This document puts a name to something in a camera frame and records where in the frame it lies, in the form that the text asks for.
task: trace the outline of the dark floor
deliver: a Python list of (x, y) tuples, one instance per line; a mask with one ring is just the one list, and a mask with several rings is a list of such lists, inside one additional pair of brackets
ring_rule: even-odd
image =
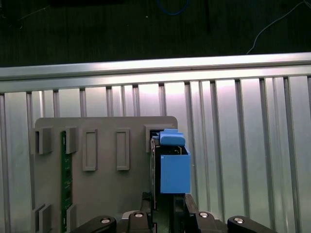
[[(21, 18), (48, 0), (5, 0)], [(160, 0), (169, 10), (186, 0)], [(258, 32), (299, 0), (190, 0), (178, 16), (161, 12), (156, 0), (123, 4), (49, 7), (0, 30), (0, 66), (240, 55)], [(300, 5), (258, 39), (254, 53), (311, 51), (311, 9)]]

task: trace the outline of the raised rectangular tab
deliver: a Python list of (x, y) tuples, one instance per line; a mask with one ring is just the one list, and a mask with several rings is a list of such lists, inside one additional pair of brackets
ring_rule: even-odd
[(83, 137), (83, 171), (96, 171), (97, 130), (86, 130)]
[(75, 204), (67, 209), (67, 232), (72, 232), (77, 227), (77, 207)]
[(32, 154), (46, 154), (52, 151), (52, 129), (34, 129), (32, 138)]
[(32, 210), (31, 213), (31, 233), (36, 233), (39, 231), (39, 211), (42, 210), (42, 208), (45, 207), (45, 204), (41, 205), (38, 208), (35, 208)]
[(51, 228), (51, 205), (47, 205), (39, 210), (39, 233), (48, 233)]
[(75, 127), (66, 128), (66, 154), (77, 151), (77, 129)]
[(130, 169), (130, 129), (117, 130), (117, 170)]

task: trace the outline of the silver bolt head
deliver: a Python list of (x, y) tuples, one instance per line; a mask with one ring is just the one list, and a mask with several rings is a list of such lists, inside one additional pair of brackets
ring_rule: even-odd
[(108, 219), (108, 218), (104, 218), (103, 220), (101, 220), (101, 223), (103, 223), (103, 224), (106, 224), (109, 222), (110, 222), (110, 219)]
[(208, 217), (208, 214), (203, 212), (203, 213), (200, 213), (200, 216), (201, 217)]
[(141, 213), (135, 214), (135, 217), (142, 217), (143, 215)]
[(239, 217), (236, 217), (236, 218), (234, 219), (234, 221), (237, 222), (237, 223), (239, 223), (239, 224), (244, 223), (244, 220), (241, 219), (241, 218), (239, 218)]

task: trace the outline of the gray plastic panel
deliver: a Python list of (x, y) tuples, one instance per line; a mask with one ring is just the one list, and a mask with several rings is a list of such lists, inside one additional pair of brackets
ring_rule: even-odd
[[(145, 148), (148, 124), (157, 129), (161, 126), (177, 128), (177, 120), (172, 116), (41, 118), (36, 122), (36, 128), (53, 127), (53, 151), (47, 155), (36, 155), (34, 166), (35, 205), (40, 207), (48, 203), (52, 206), (52, 233), (60, 230), (60, 133), (67, 126), (76, 129), (78, 145), (83, 145), (83, 148), (83, 135), (96, 129), (100, 142), (97, 144), (97, 170), (85, 171), (85, 151), (82, 148), (72, 154), (72, 198), (75, 207), (70, 211), (72, 216), (68, 225), (78, 227), (99, 215), (121, 218), (124, 212), (139, 209), (142, 192), (150, 191), (150, 162)], [(121, 141), (125, 142), (120, 154), (117, 132), (122, 132)]]

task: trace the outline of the aluminum rail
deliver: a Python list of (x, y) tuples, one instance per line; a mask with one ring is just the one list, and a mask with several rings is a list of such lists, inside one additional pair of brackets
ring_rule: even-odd
[(311, 52), (0, 68), (0, 81), (230, 68), (311, 65)]

